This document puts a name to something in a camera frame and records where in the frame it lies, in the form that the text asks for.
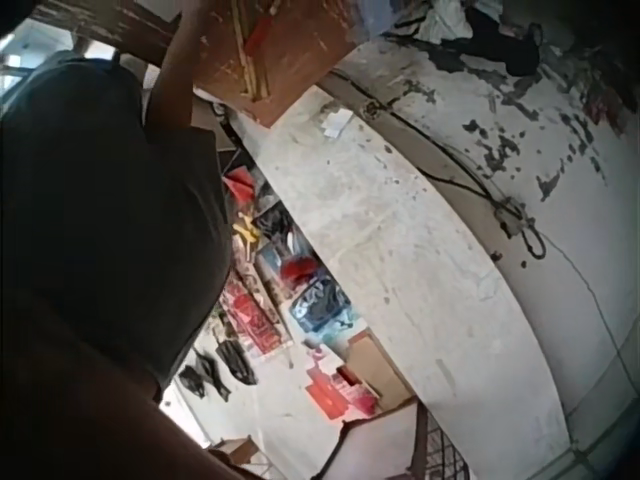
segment metal grate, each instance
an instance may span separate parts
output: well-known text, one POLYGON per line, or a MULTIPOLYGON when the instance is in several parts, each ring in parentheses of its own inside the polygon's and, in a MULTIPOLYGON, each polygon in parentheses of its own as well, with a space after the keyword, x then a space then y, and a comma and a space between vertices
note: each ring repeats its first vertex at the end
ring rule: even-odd
POLYGON ((469 467, 431 412, 427 411, 425 480, 469 480, 469 467))

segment white paper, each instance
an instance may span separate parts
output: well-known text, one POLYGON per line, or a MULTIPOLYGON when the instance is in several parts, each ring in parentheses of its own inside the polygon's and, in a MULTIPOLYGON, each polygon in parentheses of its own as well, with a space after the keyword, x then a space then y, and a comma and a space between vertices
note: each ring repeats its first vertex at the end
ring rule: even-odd
POLYGON ((346 108, 341 108, 335 113, 330 113, 327 119, 322 123, 325 136, 329 138, 338 138, 340 132, 349 123, 353 112, 346 108))

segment wooden board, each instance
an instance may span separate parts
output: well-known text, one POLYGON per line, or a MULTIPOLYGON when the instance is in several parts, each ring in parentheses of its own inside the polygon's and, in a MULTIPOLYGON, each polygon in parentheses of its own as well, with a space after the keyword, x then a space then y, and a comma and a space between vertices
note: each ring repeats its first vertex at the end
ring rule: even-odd
MULTIPOLYGON (((270 127, 355 44, 349 0, 285 0, 256 57, 265 71, 269 97, 246 94, 231 15, 232 0, 214 2, 211 27, 200 44, 196 85, 270 127)), ((271 0, 244 0, 253 25, 271 0)), ((133 0, 46 0, 35 20, 113 45, 160 65, 177 28, 133 0)))

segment black cable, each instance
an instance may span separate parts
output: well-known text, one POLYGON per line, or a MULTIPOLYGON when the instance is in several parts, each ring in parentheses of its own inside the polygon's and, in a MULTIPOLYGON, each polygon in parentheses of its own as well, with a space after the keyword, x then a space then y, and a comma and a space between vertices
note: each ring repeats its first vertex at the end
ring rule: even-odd
POLYGON ((346 74, 344 74, 344 73, 342 73, 342 72, 340 72, 338 70, 335 70, 335 69, 331 70, 330 73, 332 75, 344 80, 345 82, 349 83, 361 95, 364 95, 368 99, 375 101, 378 104, 378 106, 379 106, 379 108, 381 110, 384 110, 385 112, 387 112, 396 121, 402 123, 405 127, 409 128, 410 130, 412 130, 413 132, 417 133, 418 135, 420 135, 425 140, 427 140, 430 143, 432 143, 447 158, 449 158, 452 162, 454 162, 478 186, 478 188, 481 191, 477 191, 474 188, 471 188, 468 185, 465 185, 463 183, 456 182, 455 180, 450 180, 450 179, 438 177, 438 176, 433 175, 433 174, 431 174, 431 173, 429 173, 429 172, 427 172, 425 170, 422 170, 419 167, 415 167, 422 175, 424 175, 428 179, 433 180, 435 182, 444 183, 446 185, 451 185, 453 187, 457 187, 457 188, 459 188, 461 190, 465 190, 465 191, 467 191, 469 193, 472 193, 472 194, 476 195, 477 197, 480 197, 480 198, 486 200, 487 202, 489 202, 491 204, 491 206, 493 208, 495 208, 496 210, 503 210, 503 211, 507 212, 509 215, 511 215, 514 218, 516 218, 517 220, 525 221, 526 222, 526 228, 531 231, 533 236, 536 238, 536 240, 540 244, 540 252, 538 253, 533 249, 533 246, 529 242, 529 238, 527 237, 527 235, 525 233, 525 230, 522 230, 522 232, 521 232, 522 233, 522 239, 524 240, 524 244, 525 244, 525 247, 526 247, 527 251, 536 260, 542 260, 543 258, 545 258, 547 256, 547 245, 545 244, 544 240, 542 239, 542 236, 541 236, 540 232, 535 227, 533 219, 527 219, 526 215, 524 215, 522 212, 514 210, 514 209, 506 206, 504 203, 501 203, 501 202, 497 201, 495 198, 493 198, 493 195, 491 194, 489 189, 486 187, 486 185, 484 183, 482 183, 482 181, 464 163, 462 163, 451 152, 449 152, 446 149, 446 147, 440 145, 438 142, 433 140, 433 138, 431 136, 429 136, 424 131, 422 131, 421 129, 419 129, 415 125, 413 125, 406 118, 402 117, 401 115, 399 115, 395 111, 389 109, 388 106, 384 105, 380 100, 378 100, 378 98, 376 98, 373 94, 369 93, 369 91, 366 90, 364 87, 361 87, 360 85, 358 85, 349 76, 347 76, 346 74))

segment peeling paint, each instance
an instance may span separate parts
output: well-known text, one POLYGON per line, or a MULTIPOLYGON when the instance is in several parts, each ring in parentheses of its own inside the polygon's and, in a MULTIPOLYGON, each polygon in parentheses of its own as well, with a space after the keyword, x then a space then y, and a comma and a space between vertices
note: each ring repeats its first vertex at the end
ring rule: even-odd
POLYGON ((560 112, 560 121, 569 127, 571 133, 573 133, 573 135, 578 139, 578 153, 580 156, 584 156, 587 151, 587 142, 584 141, 578 129, 573 125, 571 117, 564 112, 560 112))
POLYGON ((542 198, 540 201, 544 202, 558 186, 558 182, 560 181, 560 172, 558 171, 549 180, 543 180, 539 176, 536 176, 536 180, 538 181, 538 188, 542 192, 542 198))
POLYGON ((406 79, 403 81, 404 91, 397 97, 392 98, 387 102, 388 107, 392 107, 397 101, 405 98, 411 93, 417 93, 422 95, 427 103, 432 105, 436 104, 436 90, 435 88, 425 88, 422 83, 415 80, 406 79))

